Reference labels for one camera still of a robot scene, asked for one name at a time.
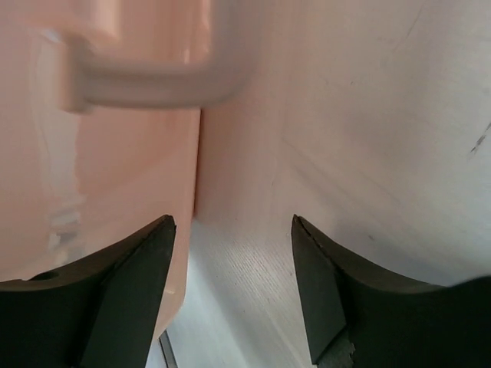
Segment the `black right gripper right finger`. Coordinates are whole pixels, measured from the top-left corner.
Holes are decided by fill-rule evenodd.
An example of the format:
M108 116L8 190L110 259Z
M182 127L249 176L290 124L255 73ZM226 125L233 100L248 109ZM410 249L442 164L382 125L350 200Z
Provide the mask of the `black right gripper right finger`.
M305 218L291 227L295 276L316 367L488 367L490 279L439 286L339 245Z

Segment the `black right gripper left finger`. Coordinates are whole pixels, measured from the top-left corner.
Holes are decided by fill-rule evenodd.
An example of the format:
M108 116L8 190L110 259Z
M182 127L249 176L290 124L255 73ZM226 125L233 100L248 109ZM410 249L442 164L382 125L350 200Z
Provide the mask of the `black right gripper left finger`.
M175 237L165 215L70 264L2 282L1 365L145 366Z

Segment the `pink plastic toolbox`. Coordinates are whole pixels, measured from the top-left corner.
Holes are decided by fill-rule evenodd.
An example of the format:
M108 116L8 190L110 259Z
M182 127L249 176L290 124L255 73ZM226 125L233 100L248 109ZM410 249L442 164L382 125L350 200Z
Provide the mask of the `pink plastic toolbox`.
M259 55L263 1L1 3L1 278L176 221L154 333L186 292L202 109Z

